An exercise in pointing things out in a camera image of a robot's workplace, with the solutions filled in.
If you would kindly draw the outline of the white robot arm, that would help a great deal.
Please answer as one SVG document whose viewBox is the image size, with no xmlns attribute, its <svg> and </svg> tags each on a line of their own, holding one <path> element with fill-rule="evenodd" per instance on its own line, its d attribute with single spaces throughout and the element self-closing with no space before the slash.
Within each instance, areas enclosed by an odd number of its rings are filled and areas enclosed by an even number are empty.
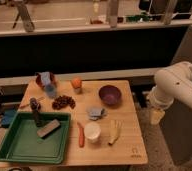
<svg viewBox="0 0 192 171">
<path fill-rule="evenodd" d="M 154 81 L 155 86 L 147 96 L 152 106 L 152 125 L 161 121 L 175 99 L 192 109 L 192 63 L 183 61 L 162 68 L 155 73 Z"/>
</svg>

